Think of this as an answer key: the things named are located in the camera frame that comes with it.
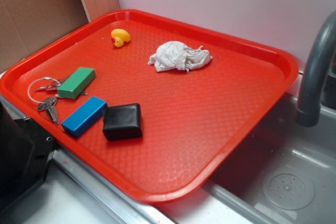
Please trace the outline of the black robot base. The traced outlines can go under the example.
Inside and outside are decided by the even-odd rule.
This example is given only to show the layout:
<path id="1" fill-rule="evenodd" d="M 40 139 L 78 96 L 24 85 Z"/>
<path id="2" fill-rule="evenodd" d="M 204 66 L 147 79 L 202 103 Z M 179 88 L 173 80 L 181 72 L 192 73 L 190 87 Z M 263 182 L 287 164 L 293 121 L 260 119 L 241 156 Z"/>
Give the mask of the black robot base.
<path id="1" fill-rule="evenodd" d="M 1 105 L 1 213 L 46 180 L 55 138 L 33 119 L 13 119 Z"/>

